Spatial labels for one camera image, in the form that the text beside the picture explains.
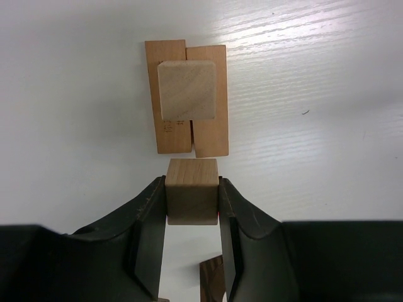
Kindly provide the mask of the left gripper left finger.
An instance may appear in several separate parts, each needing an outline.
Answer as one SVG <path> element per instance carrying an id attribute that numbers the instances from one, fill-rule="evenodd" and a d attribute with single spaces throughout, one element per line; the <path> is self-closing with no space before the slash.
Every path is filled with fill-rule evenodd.
<path id="1" fill-rule="evenodd" d="M 1 227 L 2 301 L 155 301 L 166 227 L 164 177 L 72 234 Z"/>

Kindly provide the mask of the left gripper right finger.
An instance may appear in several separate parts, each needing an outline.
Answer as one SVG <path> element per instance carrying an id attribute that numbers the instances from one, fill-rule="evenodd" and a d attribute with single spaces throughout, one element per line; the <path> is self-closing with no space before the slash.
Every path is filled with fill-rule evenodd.
<path id="1" fill-rule="evenodd" d="M 219 181 L 229 301 L 401 301 L 401 221 L 284 221 Z"/>

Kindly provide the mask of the light wood cube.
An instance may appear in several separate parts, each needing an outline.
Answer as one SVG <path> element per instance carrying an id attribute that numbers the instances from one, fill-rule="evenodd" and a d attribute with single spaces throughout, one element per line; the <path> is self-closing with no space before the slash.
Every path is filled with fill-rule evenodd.
<path id="1" fill-rule="evenodd" d="M 171 159 L 165 179 L 168 225 L 217 225 L 216 159 Z"/>

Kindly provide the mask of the light wood plank block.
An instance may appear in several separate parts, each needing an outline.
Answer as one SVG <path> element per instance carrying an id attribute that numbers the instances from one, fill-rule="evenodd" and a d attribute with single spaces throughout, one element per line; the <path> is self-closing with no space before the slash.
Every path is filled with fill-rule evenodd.
<path id="1" fill-rule="evenodd" d="M 227 94 L 227 49 L 225 45 L 189 47 L 188 60 L 211 60 L 217 70 L 217 113 L 213 120 L 193 122 L 193 140 L 197 158 L 229 154 L 229 114 Z"/>

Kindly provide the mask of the pale wood cube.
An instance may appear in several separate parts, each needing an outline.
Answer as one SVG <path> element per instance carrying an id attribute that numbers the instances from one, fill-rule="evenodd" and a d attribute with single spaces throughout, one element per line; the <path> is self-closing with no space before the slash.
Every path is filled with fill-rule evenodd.
<path id="1" fill-rule="evenodd" d="M 217 112 L 217 68 L 210 60 L 168 60 L 157 66 L 164 121 L 212 120 Z"/>

